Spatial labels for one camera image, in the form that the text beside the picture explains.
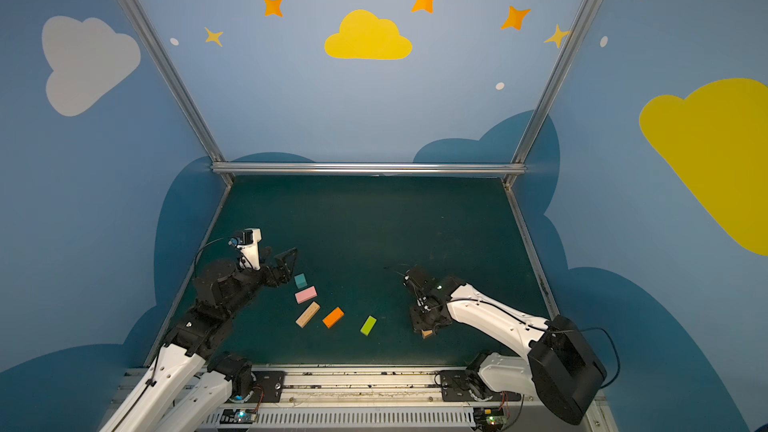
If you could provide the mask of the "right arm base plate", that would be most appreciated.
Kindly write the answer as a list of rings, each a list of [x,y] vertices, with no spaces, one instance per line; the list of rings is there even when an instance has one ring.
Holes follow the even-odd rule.
[[[522,395],[515,392],[492,391],[474,371],[442,370],[435,376],[435,384],[444,402],[499,402],[504,399],[519,402]]]

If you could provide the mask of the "orange wood block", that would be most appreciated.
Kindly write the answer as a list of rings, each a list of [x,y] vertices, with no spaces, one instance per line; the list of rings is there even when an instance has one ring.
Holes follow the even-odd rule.
[[[336,307],[323,318],[323,324],[330,329],[344,317],[344,312],[340,307]]]

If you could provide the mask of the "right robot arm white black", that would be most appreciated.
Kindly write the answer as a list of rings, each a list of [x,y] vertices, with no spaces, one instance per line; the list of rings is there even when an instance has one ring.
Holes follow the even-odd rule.
[[[457,277],[438,280],[420,267],[406,272],[403,283],[415,296],[409,316],[422,337],[460,323],[515,353],[481,353],[467,367],[468,390],[478,398],[502,392],[530,395],[563,422],[578,425],[598,391],[610,382],[583,331],[565,316],[527,314]]]

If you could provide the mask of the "pink wood block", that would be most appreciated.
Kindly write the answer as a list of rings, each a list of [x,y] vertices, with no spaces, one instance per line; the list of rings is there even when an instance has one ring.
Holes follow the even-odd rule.
[[[317,297],[317,291],[314,286],[307,287],[295,294],[295,300],[298,304],[305,303]]]

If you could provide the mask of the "teal wood block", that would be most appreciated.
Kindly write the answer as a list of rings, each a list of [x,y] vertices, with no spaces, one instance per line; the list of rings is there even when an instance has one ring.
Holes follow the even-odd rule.
[[[298,274],[294,277],[294,282],[299,290],[303,290],[308,287],[308,282],[304,274]]]

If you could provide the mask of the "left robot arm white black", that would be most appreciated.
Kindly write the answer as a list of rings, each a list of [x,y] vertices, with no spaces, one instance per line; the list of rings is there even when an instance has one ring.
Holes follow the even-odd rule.
[[[255,389],[252,363],[216,351],[261,289],[293,280],[299,250],[291,248],[271,262],[259,258],[255,245],[239,252],[238,259],[207,264],[194,278],[193,305],[166,334],[141,381],[103,431],[195,431],[229,399],[250,397]]]

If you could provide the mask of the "natural long wood block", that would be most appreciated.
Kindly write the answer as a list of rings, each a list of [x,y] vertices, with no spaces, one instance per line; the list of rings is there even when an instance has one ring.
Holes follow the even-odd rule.
[[[296,324],[300,328],[304,328],[320,310],[320,305],[317,302],[312,302],[306,310],[296,320]]]

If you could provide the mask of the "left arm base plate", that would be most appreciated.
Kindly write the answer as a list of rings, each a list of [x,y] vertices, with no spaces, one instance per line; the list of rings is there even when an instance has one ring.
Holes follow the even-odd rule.
[[[286,372],[282,370],[252,370],[250,389],[243,401],[248,404],[278,403],[281,400]]]

